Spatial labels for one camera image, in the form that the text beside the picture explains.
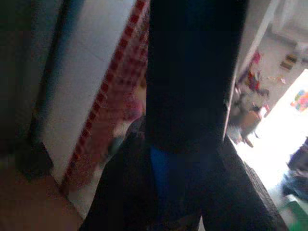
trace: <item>red checkered curtain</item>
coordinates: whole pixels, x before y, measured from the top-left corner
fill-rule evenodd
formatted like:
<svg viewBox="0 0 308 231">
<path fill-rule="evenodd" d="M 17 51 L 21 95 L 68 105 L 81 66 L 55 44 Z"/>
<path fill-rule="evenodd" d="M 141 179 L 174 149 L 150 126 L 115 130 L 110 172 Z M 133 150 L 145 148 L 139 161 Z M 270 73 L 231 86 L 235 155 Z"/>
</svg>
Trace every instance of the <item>red checkered curtain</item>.
<svg viewBox="0 0 308 231">
<path fill-rule="evenodd" d="M 90 182 L 101 155 L 124 113 L 123 101 L 145 75 L 148 54 L 149 0 L 137 0 L 115 50 L 66 169 L 61 191 Z"/>
</svg>

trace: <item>tiled floor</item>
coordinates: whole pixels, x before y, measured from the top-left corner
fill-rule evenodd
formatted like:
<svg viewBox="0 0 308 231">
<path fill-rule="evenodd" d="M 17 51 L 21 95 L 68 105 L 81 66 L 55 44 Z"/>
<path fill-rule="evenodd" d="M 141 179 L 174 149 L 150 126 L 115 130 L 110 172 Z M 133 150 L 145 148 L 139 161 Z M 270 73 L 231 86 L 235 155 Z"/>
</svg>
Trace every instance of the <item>tiled floor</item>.
<svg viewBox="0 0 308 231">
<path fill-rule="evenodd" d="M 13 168 L 0 171 L 0 231 L 77 231 L 81 223 L 51 176 L 28 182 Z"/>
</svg>

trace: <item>green object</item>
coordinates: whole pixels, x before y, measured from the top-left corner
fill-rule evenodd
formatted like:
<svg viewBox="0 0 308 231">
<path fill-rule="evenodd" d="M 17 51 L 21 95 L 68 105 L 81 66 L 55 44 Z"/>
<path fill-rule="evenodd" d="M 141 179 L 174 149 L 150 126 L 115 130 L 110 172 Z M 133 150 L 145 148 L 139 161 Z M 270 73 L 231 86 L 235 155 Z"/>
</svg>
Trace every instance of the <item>green object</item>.
<svg viewBox="0 0 308 231">
<path fill-rule="evenodd" d="M 284 209 L 289 209 L 295 222 L 289 225 L 291 231 L 307 231 L 308 230 L 308 204 L 294 195 L 285 197 L 282 206 L 279 207 L 279 212 Z"/>
</svg>

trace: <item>wooden floor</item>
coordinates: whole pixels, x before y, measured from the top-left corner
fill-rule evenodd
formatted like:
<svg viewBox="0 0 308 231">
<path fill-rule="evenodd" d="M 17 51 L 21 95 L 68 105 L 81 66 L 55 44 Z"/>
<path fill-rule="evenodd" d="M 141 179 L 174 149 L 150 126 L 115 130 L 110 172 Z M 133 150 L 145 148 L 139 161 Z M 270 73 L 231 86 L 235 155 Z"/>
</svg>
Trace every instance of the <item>wooden floor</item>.
<svg viewBox="0 0 308 231">
<path fill-rule="evenodd" d="M 51 176 L 28 182 L 15 169 L 0 171 L 0 231 L 77 231 L 81 223 Z"/>
</svg>

